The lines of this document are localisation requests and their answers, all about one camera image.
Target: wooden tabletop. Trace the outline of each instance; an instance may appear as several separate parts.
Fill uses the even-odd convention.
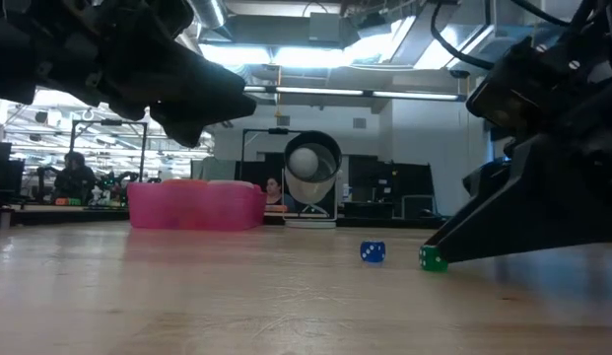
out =
[[[12,229],[0,355],[612,354],[612,246],[436,274],[417,262],[431,233]],[[364,240],[385,263],[360,260]]]

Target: blue die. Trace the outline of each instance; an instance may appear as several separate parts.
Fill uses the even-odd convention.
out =
[[[367,262],[383,262],[386,254],[384,242],[362,242],[361,258]]]

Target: ball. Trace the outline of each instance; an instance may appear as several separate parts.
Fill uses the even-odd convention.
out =
[[[291,172],[297,178],[310,178],[318,169],[318,158],[310,148],[299,148],[288,161]]]

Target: pipe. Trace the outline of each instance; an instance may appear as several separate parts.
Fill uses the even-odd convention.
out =
[[[223,0],[188,0],[203,29],[215,30],[227,22],[229,15]]]

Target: pink container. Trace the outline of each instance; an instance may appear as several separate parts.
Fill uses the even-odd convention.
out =
[[[241,183],[129,183],[135,228],[242,231],[264,220],[266,195]]]

